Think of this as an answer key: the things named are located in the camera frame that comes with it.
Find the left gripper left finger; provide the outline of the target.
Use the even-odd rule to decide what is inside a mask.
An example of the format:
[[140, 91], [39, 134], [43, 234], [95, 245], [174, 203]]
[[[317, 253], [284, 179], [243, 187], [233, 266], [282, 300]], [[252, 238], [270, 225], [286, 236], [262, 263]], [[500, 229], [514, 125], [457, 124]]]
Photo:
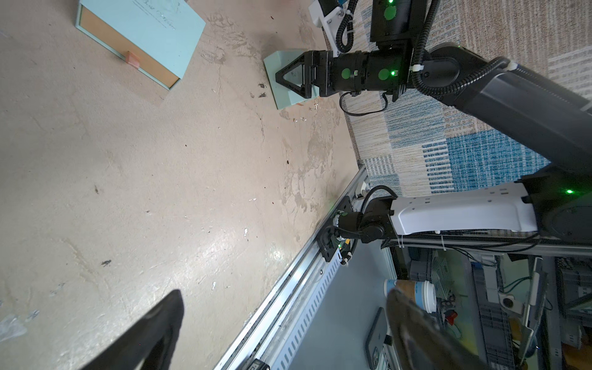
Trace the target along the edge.
[[175, 289], [83, 368], [168, 369], [183, 316], [183, 297]]

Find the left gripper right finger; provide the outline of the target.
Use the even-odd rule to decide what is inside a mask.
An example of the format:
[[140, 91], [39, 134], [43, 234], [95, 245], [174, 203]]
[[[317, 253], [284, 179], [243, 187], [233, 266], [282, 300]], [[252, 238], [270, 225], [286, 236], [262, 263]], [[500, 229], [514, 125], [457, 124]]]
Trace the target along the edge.
[[488, 369], [401, 291], [388, 293], [386, 314], [402, 369]]

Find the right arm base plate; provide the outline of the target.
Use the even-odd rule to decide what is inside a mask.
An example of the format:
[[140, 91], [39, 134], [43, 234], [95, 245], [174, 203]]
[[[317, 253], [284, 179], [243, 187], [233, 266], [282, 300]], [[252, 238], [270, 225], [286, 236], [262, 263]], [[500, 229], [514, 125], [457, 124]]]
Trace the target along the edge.
[[333, 259], [336, 252], [345, 252], [346, 260], [352, 256], [351, 249], [356, 246], [355, 239], [348, 239], [339, 236], [336, 230], [335, 219], [343, 213], [351, 213], [354, 209], [352, 207], [351, 197], [342, 197], [336, 206], [329, 212], [327, 220], [323, 222], [315, 237], [315, 241], [319, 247], [322, 257], [326, 262]]

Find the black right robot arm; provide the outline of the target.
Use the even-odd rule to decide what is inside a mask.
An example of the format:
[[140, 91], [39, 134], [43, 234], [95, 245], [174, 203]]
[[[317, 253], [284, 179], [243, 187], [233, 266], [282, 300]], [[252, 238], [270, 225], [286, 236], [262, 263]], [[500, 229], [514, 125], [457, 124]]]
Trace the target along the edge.
[[490, 189], [412, 199], [387, 189], [368, 195], [360, 211], [337, 214], [322, 241], [365, 243], [436, 231], [508, 230], [565, 242], [591, 240], [591, 103], [509, 60], [484, 60], [453, 45], [428, 51], [436, 1], [376, 1], [371, 40], [353, 52], [349, 2], [334, 51], [303, 52], [275, 74], [280, 86], [308, 99], [380, 92], [386, 103], [407, 88], [483, 121], [542, 155], [549, 164]]

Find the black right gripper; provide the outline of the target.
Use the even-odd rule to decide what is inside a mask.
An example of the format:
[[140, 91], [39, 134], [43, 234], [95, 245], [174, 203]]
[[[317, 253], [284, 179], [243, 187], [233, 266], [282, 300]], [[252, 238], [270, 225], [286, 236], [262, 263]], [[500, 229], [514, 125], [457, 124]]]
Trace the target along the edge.
[[364, 91], [397, 93], [407, 84], [407, 61], [401, 50], [344, 53], [279, 52], [276, 83], [300, 97], [308, 96], [308, 81], [319, 96]]

